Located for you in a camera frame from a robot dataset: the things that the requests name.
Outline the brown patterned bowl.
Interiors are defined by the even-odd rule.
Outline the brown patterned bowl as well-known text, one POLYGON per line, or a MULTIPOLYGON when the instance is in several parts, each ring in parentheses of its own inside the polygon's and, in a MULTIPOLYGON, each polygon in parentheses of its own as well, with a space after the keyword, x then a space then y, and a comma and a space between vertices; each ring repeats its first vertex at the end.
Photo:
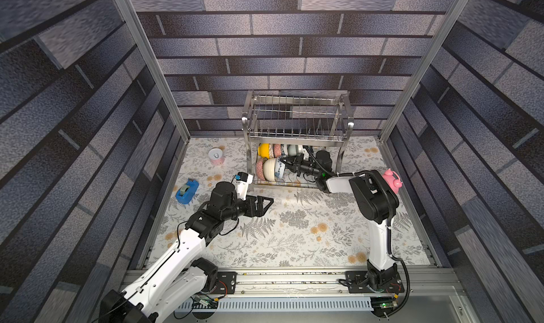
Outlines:
POLYGON ((281 157, 283 155, 282 144, 273 144, 273 156, 281 157))

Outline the pink patterned floral bowl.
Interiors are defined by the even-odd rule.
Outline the pink patterned floral bowl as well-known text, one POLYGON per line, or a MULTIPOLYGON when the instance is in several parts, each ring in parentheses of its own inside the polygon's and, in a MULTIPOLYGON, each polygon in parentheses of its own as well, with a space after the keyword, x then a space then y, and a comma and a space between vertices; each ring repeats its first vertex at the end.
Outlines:
POLYGON ((259 158, 257 161, 256 161, 256 176, 258 178, 258 180, 261 180, 261 181, 266 181, 266 178, 264 176, 264 161, 262 158, 259 158))

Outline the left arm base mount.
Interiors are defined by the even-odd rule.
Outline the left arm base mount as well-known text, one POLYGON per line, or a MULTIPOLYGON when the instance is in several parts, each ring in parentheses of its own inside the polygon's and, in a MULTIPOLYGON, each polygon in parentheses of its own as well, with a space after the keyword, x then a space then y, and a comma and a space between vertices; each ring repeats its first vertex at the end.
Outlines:
POLYGON ((219 271, 218 275, 213 279, 215 282, 210 283, 208 281, 201 293, 213 294, 214 296, 232 295, 236 291, 237 276, 237 272, 234 271, 219 271))

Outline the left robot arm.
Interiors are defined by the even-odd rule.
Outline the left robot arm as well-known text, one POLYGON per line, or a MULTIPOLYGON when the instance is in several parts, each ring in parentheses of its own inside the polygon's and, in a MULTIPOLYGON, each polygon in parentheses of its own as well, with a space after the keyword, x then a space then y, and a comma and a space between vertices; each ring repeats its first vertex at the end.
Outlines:
POLYGON ((214 289, 218 268, 200 256, 225 222, 260 218, 274 200, 247 195, 246 181, 221 181, 208 201, 177 229, 173 245, 136 281, 102 300, 98 322, 163 322, 198 293, 214 289))

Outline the cream white bowl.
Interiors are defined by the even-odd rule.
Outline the cream white bowl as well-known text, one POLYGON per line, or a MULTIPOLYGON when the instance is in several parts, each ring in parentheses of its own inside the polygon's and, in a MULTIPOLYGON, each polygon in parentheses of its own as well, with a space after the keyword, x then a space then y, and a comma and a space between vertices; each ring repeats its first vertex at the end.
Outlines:
POLYGON ((263 163, 263 175, 266 181, 275 182, 276 181, 276 163, 277 159, 267 159, 263 163))

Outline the blue floral small bowl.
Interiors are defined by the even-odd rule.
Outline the blue floral small bowl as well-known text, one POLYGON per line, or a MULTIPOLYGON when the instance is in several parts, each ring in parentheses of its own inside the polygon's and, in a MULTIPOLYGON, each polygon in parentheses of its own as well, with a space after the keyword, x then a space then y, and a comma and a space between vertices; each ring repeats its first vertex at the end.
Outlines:
POLYGON ((275 167, 274 167, 274 177, 275 180, 282 180, 284 173, 285 173, 286 165, 284 162, 281 161, 281 159, 277 158, 275 167))

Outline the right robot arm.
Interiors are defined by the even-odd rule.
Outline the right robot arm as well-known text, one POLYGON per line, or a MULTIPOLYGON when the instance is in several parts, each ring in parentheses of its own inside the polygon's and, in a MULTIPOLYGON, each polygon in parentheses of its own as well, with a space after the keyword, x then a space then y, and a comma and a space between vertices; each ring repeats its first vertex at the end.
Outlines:
POLYGON ((298 175, 314 177, 318 189, 324 193, 352 194, 363 217, 369 221, 371 250, 367 259, 366 280, 362 283, 374 290, 395 280, 397 263, 403 260, 392 253, 392 222, 400 204, 398 192, 403 183, 398 173, 388 169, 338 173, 327 169, 330 154, 320 150, 316 155, 303 154, 280 159, 286 168, 298 175))

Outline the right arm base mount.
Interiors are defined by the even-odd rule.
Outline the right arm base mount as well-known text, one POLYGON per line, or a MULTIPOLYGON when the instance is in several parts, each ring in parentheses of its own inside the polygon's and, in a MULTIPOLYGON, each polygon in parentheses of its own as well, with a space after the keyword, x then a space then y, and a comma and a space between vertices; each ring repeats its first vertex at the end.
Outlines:
POLYGON ((405 286, 396 271, 347 271, 345 279, 339 282, 348 288, 350 293, 395 294, 405 292, 405 286))

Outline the yellow bowl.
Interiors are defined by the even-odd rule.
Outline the yellow bowl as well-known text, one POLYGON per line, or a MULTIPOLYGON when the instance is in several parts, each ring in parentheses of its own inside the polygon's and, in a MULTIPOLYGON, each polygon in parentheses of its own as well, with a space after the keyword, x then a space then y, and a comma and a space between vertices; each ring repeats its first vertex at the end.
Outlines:
POLYGON ((273 151, 271 150, 271 145, 268 143, 262 143, 258 147, 258 155, 264 159, 270 159, 274 157, 273 151))

